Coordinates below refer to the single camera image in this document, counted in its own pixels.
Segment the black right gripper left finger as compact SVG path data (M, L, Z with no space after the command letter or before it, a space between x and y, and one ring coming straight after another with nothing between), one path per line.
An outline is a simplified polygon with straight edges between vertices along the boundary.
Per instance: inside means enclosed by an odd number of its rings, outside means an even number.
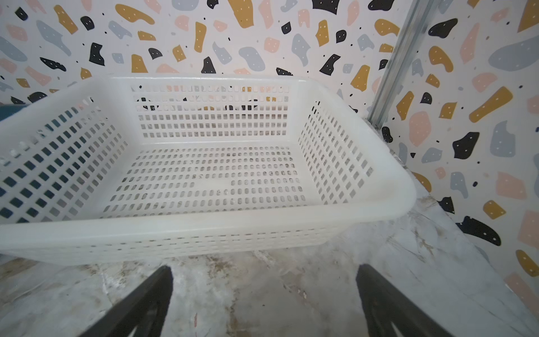
M81 335L160 336L172 293L172 270L163 265Z

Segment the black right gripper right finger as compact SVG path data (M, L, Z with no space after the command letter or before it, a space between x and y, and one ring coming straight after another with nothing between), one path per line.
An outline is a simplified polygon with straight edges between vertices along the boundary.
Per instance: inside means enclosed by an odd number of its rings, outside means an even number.
M450 336L371 265L359 266L356 283L370 336Z

